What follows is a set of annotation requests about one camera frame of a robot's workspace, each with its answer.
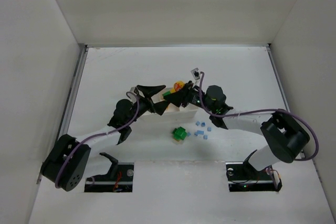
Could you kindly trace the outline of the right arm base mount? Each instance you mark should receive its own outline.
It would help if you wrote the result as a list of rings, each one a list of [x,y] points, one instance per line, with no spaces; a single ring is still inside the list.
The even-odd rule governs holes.
[[[277,170],[268,166],[261,171],[255,170],[249,163],[253,151],[243,162],[227,162],[226,176],[230,192],[275,191],[282,189],[282,180]]]

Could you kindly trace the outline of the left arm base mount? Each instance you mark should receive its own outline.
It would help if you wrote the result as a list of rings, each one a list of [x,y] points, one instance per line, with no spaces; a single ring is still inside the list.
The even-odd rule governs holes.
[[[84,174],[86,193],[131,193],[134,163],[120,163],[108,153],[90,162]]]

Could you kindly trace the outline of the green lego cluster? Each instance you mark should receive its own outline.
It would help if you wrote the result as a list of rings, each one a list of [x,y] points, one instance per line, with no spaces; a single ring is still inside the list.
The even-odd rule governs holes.
[[[176,141],[178,141],[178,142],[179,141],[183,141],[187,137],[186,129],[183,128],[183,127],[175,128],[172,131],[172,136],[173,136],[173,139],[176,140]]]

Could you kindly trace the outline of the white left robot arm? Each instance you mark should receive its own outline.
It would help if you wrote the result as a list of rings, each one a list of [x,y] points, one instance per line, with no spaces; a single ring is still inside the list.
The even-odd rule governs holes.
[[[83,178],[95,147],[104,141],[112,145],[123,143],[132,132],[130,125],[147,111],[163,114],[167,103],[154,103],[152,97],[165,88],[165,85],[137,85],[126,93],[126,99],[116,103],[113,116],[104,128],[80,137],[62,135],[43,162],[40,174],[56,188],[73,190]]]

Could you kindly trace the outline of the white divided plastic container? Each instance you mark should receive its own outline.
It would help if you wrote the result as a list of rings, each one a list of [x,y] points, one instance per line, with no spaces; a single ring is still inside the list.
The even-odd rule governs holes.
[[[154,103],[163,101],[163,94],[172,90],[172,87],[168,87],[160,91],[158,94],[152,97]],[[143,95],[142,92],[136,87],[131,87],[130,89],[133,93],[138,93]],[[145,112],[142,116],[140,116],[141,121],[145,122],[164,122],[164,121],[181,121],[183,119],[191,119],[195,116],[198,107],[189,104],[187,107],[176,107],[173,104],[169,104],[169,106],[164,111],[163,115],[158,115],[156,113],[150,113],[149,111]]]

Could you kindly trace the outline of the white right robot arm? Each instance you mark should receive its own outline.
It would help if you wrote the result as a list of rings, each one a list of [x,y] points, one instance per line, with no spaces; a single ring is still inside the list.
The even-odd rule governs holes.
[[[209,119],[218,128],[242,130],[261,135],[267,145],[252,152],[243,162],[244,173],[253,177],[277,162],[292,163],[310,136],[286,111],[246,114],[226,104],[221,87],[212,85],[203,92],[198,86],[184,86],[174,93],[166,92],[163,99],[176,107],[193,104],[211,113]]]

